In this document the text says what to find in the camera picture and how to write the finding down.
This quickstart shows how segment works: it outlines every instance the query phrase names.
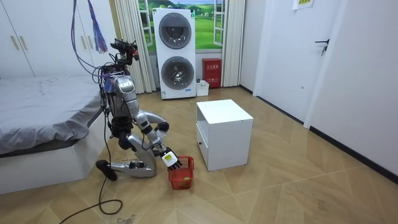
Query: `gray bed sheet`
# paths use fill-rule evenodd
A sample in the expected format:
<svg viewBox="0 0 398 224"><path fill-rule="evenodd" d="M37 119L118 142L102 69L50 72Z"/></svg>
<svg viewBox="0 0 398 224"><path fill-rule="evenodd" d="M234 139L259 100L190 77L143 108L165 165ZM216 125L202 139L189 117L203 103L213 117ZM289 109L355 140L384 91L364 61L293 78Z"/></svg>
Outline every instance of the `gray bed sheet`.
<svg viewBox="0 0 398 224"><path fill-rule="evenodd" d="M99 109L90 75L0 79L0 154L82 139Z"/></svg>

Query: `red basket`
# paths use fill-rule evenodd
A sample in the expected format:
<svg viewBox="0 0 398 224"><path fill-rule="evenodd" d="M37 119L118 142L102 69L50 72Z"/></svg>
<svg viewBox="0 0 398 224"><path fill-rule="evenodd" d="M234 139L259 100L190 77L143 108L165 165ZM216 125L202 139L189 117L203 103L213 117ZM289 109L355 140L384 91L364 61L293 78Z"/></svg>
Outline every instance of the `red basket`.
<svg viewBox="0 0 398 224"><path fill-rule="evenodd" d="M193 158L190 156L177 156L181 168L169 170L169 181L173 190L189 189L193 179Z"/></svg>

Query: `green field picture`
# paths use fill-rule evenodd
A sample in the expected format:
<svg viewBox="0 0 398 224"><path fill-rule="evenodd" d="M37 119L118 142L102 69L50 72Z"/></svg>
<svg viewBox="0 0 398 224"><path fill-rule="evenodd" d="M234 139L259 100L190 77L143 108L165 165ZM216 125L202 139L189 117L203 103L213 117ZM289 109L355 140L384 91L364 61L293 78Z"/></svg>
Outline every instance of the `green field picture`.
<svg viewBox="0 0 398 224"><path fill-rule="evenodd" d="M140 8L145 9L144 3L140 2ZM152 9L153 8L166 8L166 7L181 7L184 9L191 9L195 11L195 42L196 49L221 49L220 46L215 45L213 41L214 37L214 4L209 4L209 1L206 1L206 4L174 4L171 1L164 0L148 0L148 10L149 10L149 20L150 20L150 28L152 31L152 45L148 47L148 51L155 51L155 35L154 35L154 23L152 19ZM221 18L217 17L217 27L221 27ZM216 39L218 42L221 42L221 34L217 33ZM146 41L149 42L149 33L145 33Z"/></svg>

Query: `white bed frame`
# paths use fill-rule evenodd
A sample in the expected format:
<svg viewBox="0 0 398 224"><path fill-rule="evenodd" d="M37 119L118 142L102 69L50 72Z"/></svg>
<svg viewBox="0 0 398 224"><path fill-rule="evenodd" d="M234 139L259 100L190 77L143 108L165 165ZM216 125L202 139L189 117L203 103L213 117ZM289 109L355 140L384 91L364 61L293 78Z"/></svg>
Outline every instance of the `white bed frame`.
<svg viewBox="0 0 398 224"><path fill-rule="evenodd" d="M85 179L105 147L103 113L89 130L70 147L0 158L0 194ZM110 135L107 127L106 139Z"/></svg>

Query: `window curtain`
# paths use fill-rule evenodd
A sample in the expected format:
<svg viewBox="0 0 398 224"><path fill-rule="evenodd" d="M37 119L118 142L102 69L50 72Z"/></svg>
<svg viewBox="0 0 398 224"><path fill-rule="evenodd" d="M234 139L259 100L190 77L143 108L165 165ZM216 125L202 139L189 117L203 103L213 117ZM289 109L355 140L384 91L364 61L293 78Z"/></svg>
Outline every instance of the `window curtain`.
<svg viewBox="0 0 398 224"><path fill-rule="evenodd" d="M245 0L226 1L223 31L221 86L237 86L241 80Z"/></svg>
<svg viewBox="0 0 398 224"><path fill-rule="evenodd" d="M151 93L156 90L149 62L144 29L142 27L138 0L114 0L121 38L133 43L137 41L139 60L133 60L128 70L133 77L136 93Z"/></svg>

